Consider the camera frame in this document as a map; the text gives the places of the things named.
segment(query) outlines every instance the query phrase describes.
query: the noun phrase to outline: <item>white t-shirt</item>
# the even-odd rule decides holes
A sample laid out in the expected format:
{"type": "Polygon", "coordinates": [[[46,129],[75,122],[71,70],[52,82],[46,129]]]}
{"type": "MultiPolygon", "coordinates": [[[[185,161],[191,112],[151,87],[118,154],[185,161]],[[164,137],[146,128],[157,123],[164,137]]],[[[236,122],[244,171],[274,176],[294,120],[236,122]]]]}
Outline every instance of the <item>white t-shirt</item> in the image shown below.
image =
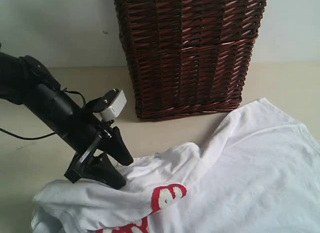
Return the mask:
{"type": "Polygon", "coordinates": [[[185,143],[117,170],[121,190],[49,183],[34,197],[33,232],[320,232],[320,146],[264,98],[228,114],[202,148],[185,143]]]}

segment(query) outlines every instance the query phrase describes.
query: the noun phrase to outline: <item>wire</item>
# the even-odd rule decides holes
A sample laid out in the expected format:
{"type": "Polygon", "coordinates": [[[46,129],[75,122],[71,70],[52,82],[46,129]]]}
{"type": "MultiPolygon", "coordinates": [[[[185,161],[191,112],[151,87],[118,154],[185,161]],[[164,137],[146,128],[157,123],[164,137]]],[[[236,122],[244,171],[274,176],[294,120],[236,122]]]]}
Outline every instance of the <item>wire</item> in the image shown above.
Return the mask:
{"type": "Polygon", "coordinates": [[[51,137],[53,135],[55,135],[56,133],[55,132],[52,132],[50,134],[46,134],[46,135],[43,135],[43,136],[39,136],[39,137],[31,137],[31,138],[28,138],[28,137],[22,137],[22,136],[19,136],[17,134],[13,134],[5,129],[2,129],[0,128],[0,132],[3,132],[5,134],[8,134],[9,136],[12,136],[12,137],[15,137],[15,138],[18,138],[20,140],[25,140],[25,141],[36,141],[36,140],[41,140],[41,139],[44,139],[44,138],[47,138],[47,137],[51,137]]]}
{"type": "Polygon", "coordinates": [[[86,103],[86,98],[83,96],[83,94],[81,94],[80,92],[78,92],[78,91],[75,91],[75,90],[67,90],[67,88],[66,89],[64,89],[63,90],[64,92],[66,92],[66,93],[69,93],[69,94],[75,94],[75,95],[79,95],[79,96],[81,96],[81,98],[82,98],[82,102],[83,102],[83,106],[82,107],[85,107],[85,105],[87,104],[86,103]]]}

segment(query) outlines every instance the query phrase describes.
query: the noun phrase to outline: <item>beige table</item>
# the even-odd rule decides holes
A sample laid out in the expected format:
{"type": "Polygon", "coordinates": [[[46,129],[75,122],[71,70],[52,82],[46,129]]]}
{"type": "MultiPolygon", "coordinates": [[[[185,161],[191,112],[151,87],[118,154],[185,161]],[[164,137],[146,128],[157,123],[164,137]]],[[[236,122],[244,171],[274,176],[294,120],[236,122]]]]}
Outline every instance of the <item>beige table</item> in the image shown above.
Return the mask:
{"type": "MultiPolygon", "coordinates": [[[[183,142],[201,142],[214,131],[225,113],[163,122],[139,122],[134,113],[133,90],[128,71],[120,68],[54,68],[53,75],[87,100],[111,88],[125,91],[128,103],[116,121],[133,156],[162,152],[183,142]]],[[[243,103],[266,97],[304,122],[320,142],[320,62],[258,63],[250,66],[243,103]]],[[[0,101],[0,127],[26,137],[50,133],[24,106],[0,101]]],[[[58,136],[23,141],[0,133],[0,232],[29,232],[32,197],[47,182],[63,174],[73,150],[58,136]]]]}

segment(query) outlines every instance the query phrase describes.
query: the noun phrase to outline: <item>red print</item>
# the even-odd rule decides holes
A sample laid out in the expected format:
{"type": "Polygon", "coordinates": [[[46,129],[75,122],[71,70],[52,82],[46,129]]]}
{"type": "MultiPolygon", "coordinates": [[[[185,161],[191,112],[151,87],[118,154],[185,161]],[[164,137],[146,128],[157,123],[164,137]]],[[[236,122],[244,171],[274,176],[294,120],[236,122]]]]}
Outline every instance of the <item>red print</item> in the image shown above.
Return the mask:
{"type": "Polygon", "coordinates": [[[151,199],[152,213],[171,205],[180,200],[187,194],[187,189],[182,184],[170,184],[168,186],[159,186],[154,189],[151,199]]]}

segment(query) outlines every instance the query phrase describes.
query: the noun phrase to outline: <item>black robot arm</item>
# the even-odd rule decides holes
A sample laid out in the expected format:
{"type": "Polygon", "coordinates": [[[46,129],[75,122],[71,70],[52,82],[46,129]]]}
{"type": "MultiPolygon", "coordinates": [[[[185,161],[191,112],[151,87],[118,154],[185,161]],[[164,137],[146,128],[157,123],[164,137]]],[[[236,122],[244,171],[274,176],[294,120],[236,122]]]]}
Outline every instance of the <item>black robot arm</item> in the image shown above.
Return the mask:
{"type": "Polygon", "coordinates": [[[16,105],[24,104],[76,151],[64,174],[73,183],[86,178],[115,189],[126,184],[107,154],[125,166],[131,164],[133,158],[119,129],[111,128],[113,119],[106,117],[107,121],[100,121],[93,114],[106,112],[119,94],[120,91],[114,89],[81,108],[38,60],[28,55],[16,58],[0,52],[0,98],[16,105]],[[96,149],[103,153],[94,156],[96,149]]]}

